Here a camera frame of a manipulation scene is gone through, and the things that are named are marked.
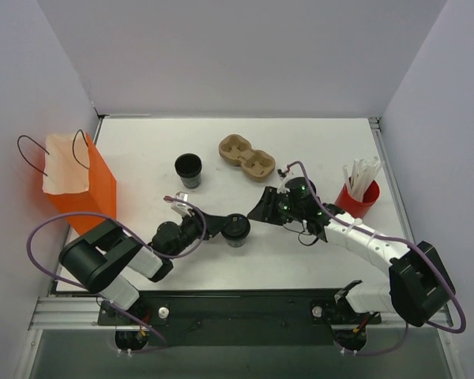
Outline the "black paper coffee cup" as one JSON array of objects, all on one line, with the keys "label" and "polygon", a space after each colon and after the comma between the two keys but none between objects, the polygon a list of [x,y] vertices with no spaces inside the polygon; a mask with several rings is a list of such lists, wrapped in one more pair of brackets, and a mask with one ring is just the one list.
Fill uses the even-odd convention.
[{"label": "black paper coffee cup", "polygon": [[246,243],[247,235],[229,235],[223,234],[225,242],[233,248],[239,248]]}]

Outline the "orange paper bag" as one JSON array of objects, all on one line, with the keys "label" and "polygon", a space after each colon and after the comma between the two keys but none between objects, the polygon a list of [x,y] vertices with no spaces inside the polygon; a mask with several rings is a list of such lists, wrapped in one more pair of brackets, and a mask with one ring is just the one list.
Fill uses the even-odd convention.
[{"label": "orange paper bag", "polygon": [[97,214],[117,216],[117,181],[88,133],[51,133],[43,144],[22,134],[17,146],[26,139],[43,153],[43,166],[33,164],[21,152],[23,160],[40,174],[42,193],[69,225],[84,234],[103,221]]}]

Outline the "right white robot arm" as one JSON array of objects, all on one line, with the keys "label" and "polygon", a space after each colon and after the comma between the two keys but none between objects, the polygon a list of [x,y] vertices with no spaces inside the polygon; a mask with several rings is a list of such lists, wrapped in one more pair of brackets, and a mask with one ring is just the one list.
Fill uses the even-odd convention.
[{"label": "right white robot arm", "polygon": [[334,311],[340,320],[396,313],[410,325],[425,325],[454,293],[436,249],[428,242],[410,248],[390,241],[336,205],[320,202],[313,188],[301,177],[279,189],[267,186],[247,216],[278,226],[299,222],[317,239],[354,253],[385,274],[389,281],[383,285],[355,280],[339,291]]}]

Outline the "stack of black lids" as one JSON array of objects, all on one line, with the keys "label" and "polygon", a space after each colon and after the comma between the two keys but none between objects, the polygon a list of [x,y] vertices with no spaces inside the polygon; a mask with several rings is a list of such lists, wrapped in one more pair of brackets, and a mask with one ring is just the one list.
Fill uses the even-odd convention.
[{"label": "stack of black lids", "polygon": [[305,182],[304,192],[308,193],[312,197],[315,197],[317,194],[316,194],[316,187],[315,187],[314,183],[310,179],[307,179],[307,178],[304,179],[304,182]]}]

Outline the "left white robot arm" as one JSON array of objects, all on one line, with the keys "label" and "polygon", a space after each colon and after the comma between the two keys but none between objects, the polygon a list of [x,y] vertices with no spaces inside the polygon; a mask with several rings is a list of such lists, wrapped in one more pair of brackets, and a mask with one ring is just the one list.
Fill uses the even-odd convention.
[{"label": "left white robot arm", "polygon": [[131,268],[156,283],[173,269],[173,257],[198,239],[219,234],[230,222],[230,216],[191,212],[180,224],[163,222],[144,246],[115,221],[104,220],[64,247],[58,260],[85,290],[113,302],[117,316],[134,325],[143,318],[145,305],[138,289],[122,275],[123,269]]}]

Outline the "brown cardboard cup carrier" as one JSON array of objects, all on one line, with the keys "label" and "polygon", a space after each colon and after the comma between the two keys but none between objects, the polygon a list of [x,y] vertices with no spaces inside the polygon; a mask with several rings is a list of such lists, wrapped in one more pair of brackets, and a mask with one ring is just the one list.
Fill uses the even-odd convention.
[{"label": "brown cardboard cup carrier", "polygon": [[239,167],[254,182],[264,182],[275,171],[275,159],[263,150],[253,149],[251,143],[238,134],[226,136],[219,143],[218,152],[226,163]]}]

